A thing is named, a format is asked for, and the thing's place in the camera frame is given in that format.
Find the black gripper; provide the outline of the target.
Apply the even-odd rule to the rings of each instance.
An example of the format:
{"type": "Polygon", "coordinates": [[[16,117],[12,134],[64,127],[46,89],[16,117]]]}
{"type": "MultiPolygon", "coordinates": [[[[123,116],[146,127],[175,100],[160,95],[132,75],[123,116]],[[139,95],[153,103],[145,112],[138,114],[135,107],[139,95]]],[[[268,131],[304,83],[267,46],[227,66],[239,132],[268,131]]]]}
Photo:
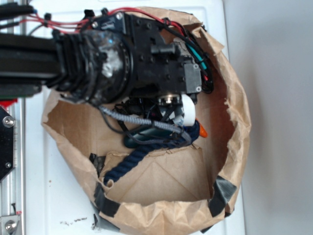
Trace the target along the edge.
{"type": "Polygon", "coordinates": [[[93,27],[101,59],[96,105],[181,94],[183,125],[194,125],[196,109],[188,95],[201,92],[201,70],[179,43],[164,40],[164,24],[118,12],[95,18],[93,27]]]}

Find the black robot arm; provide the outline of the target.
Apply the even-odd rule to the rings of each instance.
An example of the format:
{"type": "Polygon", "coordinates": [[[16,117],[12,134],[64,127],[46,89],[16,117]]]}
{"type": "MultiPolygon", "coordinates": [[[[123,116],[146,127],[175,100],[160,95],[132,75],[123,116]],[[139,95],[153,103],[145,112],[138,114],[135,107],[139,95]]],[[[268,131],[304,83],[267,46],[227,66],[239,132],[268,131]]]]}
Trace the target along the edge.
{"type": "Polygon", "coordinates": [[[88,15],[76,31],[53,30],[51,39],[1,34],[1,100],[33,96],[42,86],[95,107],[146,98],[174,106],[176,125],[193,125],[199,53],[179,23],[138,12],[88,15]]]}

